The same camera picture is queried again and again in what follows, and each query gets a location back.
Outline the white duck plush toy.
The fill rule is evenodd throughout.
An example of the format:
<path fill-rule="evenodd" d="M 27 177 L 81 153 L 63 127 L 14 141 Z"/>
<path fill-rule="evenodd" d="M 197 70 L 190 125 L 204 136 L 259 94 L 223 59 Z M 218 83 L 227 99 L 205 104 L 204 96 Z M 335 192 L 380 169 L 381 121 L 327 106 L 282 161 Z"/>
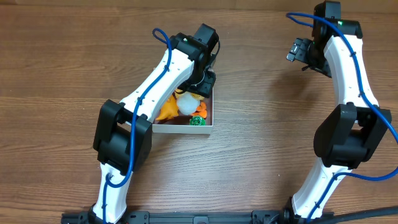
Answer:
<path fill-rule="evenodd" d="M 191 95 L 190 92 L 182 92 L 176 89 L 174 96 L 177 100 L 177 106 L 179 112 L 183 115 L 190 116 L 201 116 L 202 118 L 207 118 L 207 105 L 204 100 L 196 100 Z"/>

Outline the green ridged round cap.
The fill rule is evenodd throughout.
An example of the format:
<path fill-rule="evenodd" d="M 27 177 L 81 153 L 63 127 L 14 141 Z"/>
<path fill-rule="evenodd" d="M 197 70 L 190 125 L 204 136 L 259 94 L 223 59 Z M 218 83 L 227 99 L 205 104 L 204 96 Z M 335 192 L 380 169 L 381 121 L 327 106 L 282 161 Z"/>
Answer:
<path fill-rule="evenodd" d="M 206 125 L 206 120 L 201 116 L 193 116 L 190 119 L 190 126 L 205 126 L 205 125 Z"/>

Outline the orange dinosaur toy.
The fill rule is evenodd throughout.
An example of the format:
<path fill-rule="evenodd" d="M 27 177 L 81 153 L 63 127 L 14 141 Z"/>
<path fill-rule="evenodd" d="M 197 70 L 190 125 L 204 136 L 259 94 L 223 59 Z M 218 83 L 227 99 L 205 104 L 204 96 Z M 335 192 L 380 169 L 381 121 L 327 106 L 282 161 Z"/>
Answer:
<path fill-rule="evenodd" d="M 174 95 L 171 95 L 168 100 L 164 103 L 163 107 L 160 109 L 157 121 L 174 119 L 179 116 L 179 108 L 177 106 L 177 100 Z"/>

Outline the yellow ridged round cap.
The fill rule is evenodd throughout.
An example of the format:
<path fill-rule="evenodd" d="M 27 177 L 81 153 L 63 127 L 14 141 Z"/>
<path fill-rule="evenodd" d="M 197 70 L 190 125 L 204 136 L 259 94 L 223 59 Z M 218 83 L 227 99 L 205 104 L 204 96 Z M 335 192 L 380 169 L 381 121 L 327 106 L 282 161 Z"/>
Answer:
<path fill-rule="evenodd" d="M 197 95 L 197 94 L 194 94 L 194 93 L 190 93 L 190 95 L 194 98 L 194 99 L 196 99 L 196 100 L 204 100 L 205 99 L 205 97 L 204 96 L 201 96 L 201 95 Z"/>

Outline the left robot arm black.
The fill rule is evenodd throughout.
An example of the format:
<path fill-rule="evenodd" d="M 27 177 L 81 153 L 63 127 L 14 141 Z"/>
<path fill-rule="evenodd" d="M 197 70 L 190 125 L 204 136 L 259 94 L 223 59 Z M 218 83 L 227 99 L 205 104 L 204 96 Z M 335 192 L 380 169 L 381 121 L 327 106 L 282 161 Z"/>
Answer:
<path fill-rule="evenodd" d="M 144 82 L 119 103 L 101 107 L 93 141 L 101 169 L 97 202 L 88 212 L 89 223 L 118 223 L 126 212 L 126 197 L 134 171 L 152 147 L 152 125 L 161 107 L 179 90 L 182 96 L 211 96 L 216 75 L 213 62 L 220 50 L 216 30 L 202 24 L 194 35 L 171 37 L 160 32 L 167 48 Z"/>

